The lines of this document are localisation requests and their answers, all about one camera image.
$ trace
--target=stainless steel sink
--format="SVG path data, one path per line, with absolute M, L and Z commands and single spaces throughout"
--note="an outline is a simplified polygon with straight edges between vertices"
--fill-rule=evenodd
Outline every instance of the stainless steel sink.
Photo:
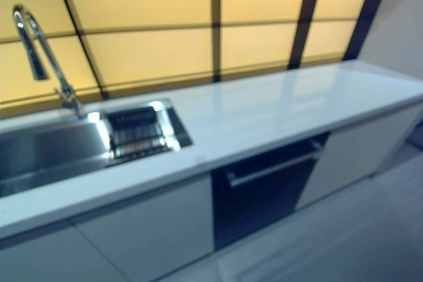
M 0 134 L 0 196 L 191 145 L 170 100 Z

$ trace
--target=black dishwasher door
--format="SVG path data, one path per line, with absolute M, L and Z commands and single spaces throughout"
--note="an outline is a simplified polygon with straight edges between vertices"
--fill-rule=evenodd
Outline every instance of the black dishwasher door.
M 293 213 L 327 134 L 212 171 L 215 247 Z

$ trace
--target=white countertop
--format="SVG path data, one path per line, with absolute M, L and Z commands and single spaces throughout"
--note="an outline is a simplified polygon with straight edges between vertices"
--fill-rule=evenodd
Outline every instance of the white countertop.
M 0 238 L 183 180 L 413 102 L 423 82 L 349 61 L 299 71 L 92 103 L 88 111 L 170 98 L 194 142 L 163 153 L 0 199 Z M 3 131 L 68 115 L 1 121 Z

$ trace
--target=white cabinet door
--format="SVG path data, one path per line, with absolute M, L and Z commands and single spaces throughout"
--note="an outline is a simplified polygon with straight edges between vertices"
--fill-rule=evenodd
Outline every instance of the white cabinet door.
M 131 281 L 150 281 L 213 251 L 210 175 L 71 221 Z
M 377 172 L 422 111 L 423 105 L 418 104 L 331 133 L 297 208 Z
M 67 221 L 0 241 L 1 282 L 125 282 Z

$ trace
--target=faucet spout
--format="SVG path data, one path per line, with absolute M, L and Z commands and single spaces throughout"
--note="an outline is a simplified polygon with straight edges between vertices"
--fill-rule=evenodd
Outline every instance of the faucet spout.
M 42 29 L 34 16 L 32 16 L 31 12 L 29 12 L 24 5 L 18 4 L 13 7 L 13 20 L 26 50 L 34 79 L 36 81 L 46 80 L 48 79 L 48 75 L 36 51 L 34 41 L 32 40 L 31 35 L 28 33 L 28 25 L 32 33 L 34 33 L 35 37 L 37 37 L 42 49 L 44 50 L 44 53 L 47 56 L 47 60 L 52 66 L 52 69 L 59 80 L 60 91 L 55 91 L 61 98 L 63 106 L 73 109 L 78 118 L 84 118 L 85 113 L 83 111 L 82 104 L 77 98 L 72 86 L 66 81 L 65 75 L 61 71 L 59 63 L 56 60 L 52 49 L 47 43 L 46 36 L 42 32 Z

